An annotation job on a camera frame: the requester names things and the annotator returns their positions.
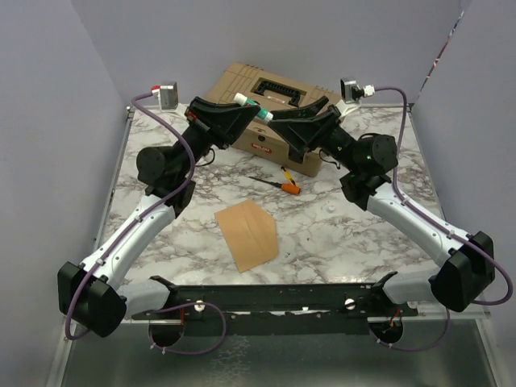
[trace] screwdriver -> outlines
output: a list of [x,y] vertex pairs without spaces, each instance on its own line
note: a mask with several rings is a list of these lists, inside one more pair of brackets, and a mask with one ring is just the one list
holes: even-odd
[[279,189],[282,189],[283,191],[288,192],[289,194],[292,194],[292,195],[299,195],[299,193],[301,192],[301,189],[293,184],[275,183],[273,181],[261,180],[258,177],[252,177],[252,176],[249,176],[249,178],[252,180],[256,180],[256,181],[261,181],[262,183],[270,184],[270,185],[277,187]]
[[287,178],[287,180],[290,181],[290,184],[297,185],[296,182],[293,180],[292,175],[289,173],[289,171],[287,171],[287,168],[281,167],[281,170],[285,174],[285,177]]

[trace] cable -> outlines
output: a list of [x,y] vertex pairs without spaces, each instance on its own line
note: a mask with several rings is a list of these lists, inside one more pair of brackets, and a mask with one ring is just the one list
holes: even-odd
[[210,152],[213,153],[213,159],[211,159],[207,163],[196,165],[197,168],[207,167],[208,165],[212,165],[213,164],[213,162],[215,161],[215,150],[213,148],[210,148]]
[[390,327],[393,327],[394,319],[396,318],[396,316],[398,316],[400,314],[400,311],[401,311],[401,309],[400,309],[400,307],[398,307],[396,309],[396,313],[394,314],[394,316],[390,318],[390,321],[389,321]]
[[[172,132],[173,135],[177,137],[177,141],[185,147],[186,153],[188,154],[189,162],[190,162],[190,170],[189,174],[186,177],[185,181],[177,187],[173,192],[169,193],[167,196],[159,200],[158,202],[154,203],[152,206],[149,206],[145,211],[143,211],[140,215],[140,218],[145,218],[150,212],[152,212],[155,208],[158,206],[161,206],[163,203],[167,202],[170,198],[173,198],[176,194],[181,192],[192,180],[192,177],[194,176],[194,170],[195,170],[195,156],[194,152],[192,151],[192,148],[188,145],[186,140],[181,136],[181,134],[176,131],[169,123],[164,121],[162,118],[157,116],[156,114],[152,113],[149,109],[143,107],[140,103],[138,103],[139,100],[152,97],[152,92],[148,92],[145,94],[138,95],[134,97],[131,100],[131,103],[142,113],[149,116],[151,119],[155,119],[158,123],[166,127],[169,131]],[[138,224],[139,222],[136,219],[133,219],[125,229],[123,229],[120,232],[120,235],[114,240],[114,242],[104,251],[104,253],[100,256],[99,260],[104,261],[106,258],[110,255],[110,253],[114,250],[114,248],[125,238],[127,233],[132,230],[132,228]],[[68,308],[68,312],[66,313],[66,319],[64,321],[64,334],[66,335],[66,338],[68,340],[77,340],[81,337],[84,337],[89,330],[83,331],[79,335],[72,335],[71,326],[72,326],[72,316],[73,312],[75,311],[75,306],[77,305],[77,301],[79,297],[81,296],[82,290],[85,288],[86,284],[88,283],[89,279],[93,276],[95,271],[100,267],[101,265],[96,262],[91,269],[86,273],[84,278],[82,278],[81,283],[77,287],[75,293],[73,294],[72,301],[70,302],[70,306]]]
[[335,167],[337,167],[337,169],[340,169],[340,163],[337,163],[336,161],[324,160],[323,156],[321,155],[322,152],[323,152],[323,150],[319,149],[319,159],[321,159],[325,163],[333,164]]
[[216,306],[214,304],[210,304],[209,302],[190,302],[188,304],[182,304],[182,305],[178,305],[178,306],[173,306],[173,307],[167,308],[167,309],[155,310],[154,313],[173,312],[174,310],[178,310],[178,309],[182,309],[182,308],[188,308],[190,306],[196,306],[196,305],[205,305],[205,306],[209,306],[210,308],[215,309],[217,311],[217,313],[220,315],[220,318],[222,319],[222,322],[223,322],[223,332],[221,333],[220,337],[218,338],[218,340],[217,340],[217,342],[215,344],[213,344],[211,347],[209,347],[207,349],[202,349],[201,351],[192,351],[192,352],[179,351],[177,349],[172,349],[172,348],[169,348],[169,347],[160,347],[159,345],[157,345],[154,342],[154,339],[152,338],[152,333],[149,330],[148,338],[152,342],[151,349],[156,347],[156,348],[160,349],[163,352],[163,354],[165,352],[169,352],[169,353],[175,353],[177,355],[196,356],[196,355],[204,355],[204,354],[206,354],[208,352],[213,351],[218,346],[220,346],[220,344],[223,343],[223,341],[224,341],[224,339],[226,337],[227,325],[226,325],[226,319],[224,318],[224,313],[220,310],[220,308],[218,306]]
[[441,336],[432,344],[428,344],[428,345],[425,345],[423,347],[398,347],[397,345],[393,345],[393,344],[390,344],[390,343],[386,343],[385,341],[381,341],[380,339],[378,339],[378,337],[374,334],[374,332],[371,330],[371,328],[369,328],[369,334],[374,337],[377,341],[377,343],[379,343],[380,345],[383,345],[384,347],[387,347],[389,349],[393,349],[395,351],[402,351],[402,352],[421,352],[421,351],[428,351],[429,349],[432,349],[432,348],[435,348],[437,346],[439,346],[443,341],[444,339],[446,339],[446,336],[448,335],[448,332],[450,331],[450,322],[451,322],[451,317],[450,317],[450,310],[447,308],[446,309],[446,326],[444,328],[444,332],[441,334]]
[[[403,133],[405,132],[405,122],[406,122],[407,105],[408,105],[407,104],[407,98],[406,98],[405,92],[402,89],[399,89],[398,87],[382,86],[382,87],[376,87],[375,88],[375,91],[384,91],[384,90],[397,91],[399,94],[402,95],[402,98],[403,98],[402,124],[401,124],[401,127],[400,127],[400,133],[399,133],[399,137],[398,137],[398,141],[397,141],[397,154],[399,155],[401,150],[402,150]],[[396,193],[396,195],[401,200],[403,200],[404,197],[402,195],[401,190],[399,189],[399,187],[397,185],[397,167],[393,170],[393,188],[394,188],[394,192]],[[414,206],[410,202],[410,200],[407,200],[405,202],[405,205],[407,207],[409,207],[420,218],[424,219],[425,221],[427,221],[427,223],[431,224],[433,227],[437,228],[438,230],[441,230],[445,234],[450,235],[454,240],[456,240],[456,241],[458,241],[458,242],[468,246],[469,248],[471,248],[475,252],[479,253],[482,257],[485,258],[485,260],[487,260],[490,264],[492,264],[498,270],[498,272],[500,272],[500,274],[504,277],[504,279],[507,282],[507,293],[506,293],[506,295],[504,297],[502,297],[502,298],[500,298],[498,300],[495,300],[495,301],[482,301],[482,300],[479,300],[479,301],[473,301],[472,303],[478,304],[478,305],[485,305],[485,306],[495,306],[495,305],[501,305],[501,304],[503,304],[505,302],[508,302],[510,300],[510,298],[513,296],[513,292],[514,292],[513,282],[510,279],[509,273],[497,261],[495,261],[492,257],[489,256],[489,254],[487,252],[483,251],[481,248],[479,248],[475,244],[471,243],[470,241],[468,241],[468,240],[466,240],[464,238],[461,238],[458,235],[455,235],[455,234],[451,233],[450,230],[448,230],[445,226],[442,226],[441,224],[437,223],[430,216],[428,216],[427,214],[422,212],[419,208]]]

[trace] brown cardboard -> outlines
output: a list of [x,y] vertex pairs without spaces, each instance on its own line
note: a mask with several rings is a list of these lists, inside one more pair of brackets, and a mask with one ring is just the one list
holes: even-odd
[[279,253],[274,218],[248,199],[215,213],[239,272],[245,272]]
[[[339,94],[328,89],[307,85],[287,77],[267,73],[263,69],[248,64],[236,62],[230,64],[217,84],[206,94],[205,99],[217,103],[233,103],[235,94],[242,93],[269,111],[293,108],[289,105],[290,98],[285,95],[270,90],[265,91],[263,96],[254,93],[262,81],[272,81],[299,91],[301,94],[300,107],[309,105],[324,95],[330,99],[330,104],[336,104],[340,100]],[[318,149],[307,153],[302,164],[289,160],[288,144],[260,119],[254,119],[249,124],[233,147],[312,177],[317,176],[321,168],[322,161],[319,158]]]

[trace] orange screwdriver handle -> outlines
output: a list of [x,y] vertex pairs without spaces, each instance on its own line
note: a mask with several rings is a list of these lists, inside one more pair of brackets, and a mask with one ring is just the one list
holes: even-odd
[[283,189],[285,192],[288,192],[292,195],[299,195],[301,192],[301,188],[297,187],[296,185],[292,184],[282,184],[281,189]]

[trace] gray wall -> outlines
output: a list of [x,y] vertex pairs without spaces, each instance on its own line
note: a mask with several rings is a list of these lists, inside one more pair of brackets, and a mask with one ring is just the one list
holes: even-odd
[[[189,102],[233,60],[330,89],[342,76],[415,100],[460,0],[72,0],[124,100],[164,79]],[[379,94],[368,102],[396,102]]]
[[0,385],[43,385],[56,273],[92,248],[124,105],[68,0],[0,11]]
[[[446,217],[494,238],[516,280],[516,2],[474,0],[414,108]],[[486,294],[505,294],[501,276]],[[516,299],[492,307],[516,381]]]

